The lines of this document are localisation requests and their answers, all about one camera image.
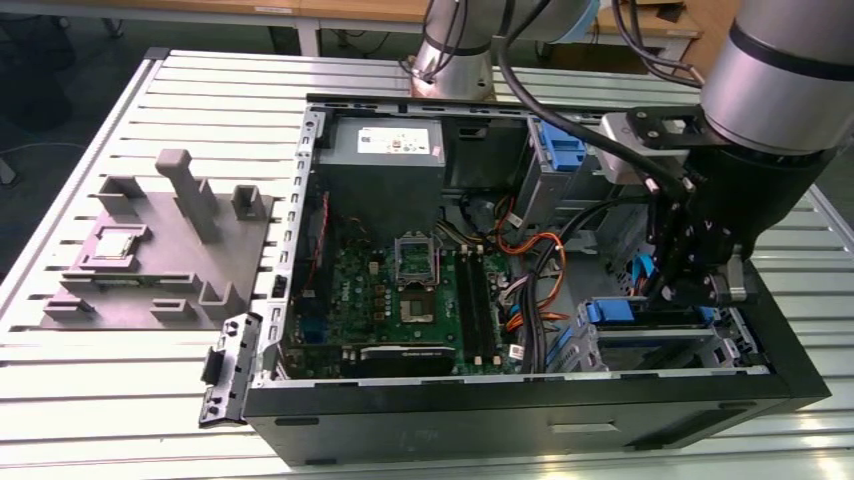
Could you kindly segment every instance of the power supply label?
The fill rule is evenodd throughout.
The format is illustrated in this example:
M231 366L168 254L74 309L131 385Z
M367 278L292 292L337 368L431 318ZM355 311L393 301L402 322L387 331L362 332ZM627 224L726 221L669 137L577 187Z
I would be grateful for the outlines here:
M366 127L359 130L359 153L430 155L430 132L426 128Z

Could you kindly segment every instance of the ram slot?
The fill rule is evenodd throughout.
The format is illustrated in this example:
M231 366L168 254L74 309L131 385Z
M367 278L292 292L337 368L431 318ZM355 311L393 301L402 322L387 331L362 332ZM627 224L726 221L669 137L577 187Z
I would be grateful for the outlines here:
M473 296L470 263L473 257L459 253L455 258L457 303L459 305L459 322L463 330L463 355L467 362L481 356L481 340L478 334L478 316Z
M491 362L495 351L495 325L493 321L493 307L490 306L490 286L483 270L483 255L473 255L469 259L469 278L471 279L471 296L475 307L481 356L483 362Z

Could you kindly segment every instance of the motherboard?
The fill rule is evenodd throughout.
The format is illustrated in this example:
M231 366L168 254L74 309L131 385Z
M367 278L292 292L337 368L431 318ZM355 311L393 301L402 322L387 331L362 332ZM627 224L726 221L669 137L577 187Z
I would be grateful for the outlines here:
M435 248L427 237L403 237L389 249L339 249L329 311L296 319L288 376L383 377L399 368L423 375L514 373L494 307L507 269L502 255Z

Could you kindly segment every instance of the white table leg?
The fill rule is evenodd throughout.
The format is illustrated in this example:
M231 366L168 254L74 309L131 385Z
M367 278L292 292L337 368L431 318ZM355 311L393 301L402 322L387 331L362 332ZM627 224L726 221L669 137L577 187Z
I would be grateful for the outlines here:
M303 57L321 56L321 24L315 19L296 18L299 49Z

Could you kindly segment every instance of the wire bundle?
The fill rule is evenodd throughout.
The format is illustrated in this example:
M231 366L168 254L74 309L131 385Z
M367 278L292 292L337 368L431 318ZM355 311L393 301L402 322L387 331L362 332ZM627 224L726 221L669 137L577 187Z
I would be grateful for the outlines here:
M623 12L619 8L621 0L611 0L611 9L614 10L614 20L617 23L617 29L619 30L619 35L623 37L623 41L631 48L631 51L638 54L641 57L641 61L643 62L643 66L650 71L653 75L655 75L662 80L667 80L669 82L678 83L679 85L685 85L686 87L701 88L703 86L703 78L694 68L694 65L689 65L678 60L667 60L665 58L657 57L643 48L643 36L641 35L641 22L638 20L638 0L629 0L629 18L631 21L631 34L626 29L626 22L623 21ZM687 79L682 77L677 77L666 72L662 72L658 69L657 65L663 65L670 68L675 68L677 70L683 70L689 72L694 79Z
M422 42L427 36L427 19L430 18L430 13L433 12L435 0L430 0L430 4L427 5L427 11L425 13L425 21L422 22ZM454 25L457 24L457 16L459 13L459 9L463 9L463 22L459 27L459 32L457 34L457 40L454 43L454 47L450 47L449 42L451 41L451 33L454 32ZM414 78L418 78L426 83L433 83L439 72L446 69L451 60L457 56L457 50L459 50L461 43L463 42L463 35L466 34L466 22L469 22L469 0L457 0L457 5L454 6L454 18L451 18L451 25L449 26L449 31L445 35L445 40L442 41L442 51L439 52L439 60L437 61L437 66L429 70L427 72L418 72L413 70L413 67L407 64L405 60L398 60L398 64L401 68ZM447 54L445 51L451 48L451 52Z

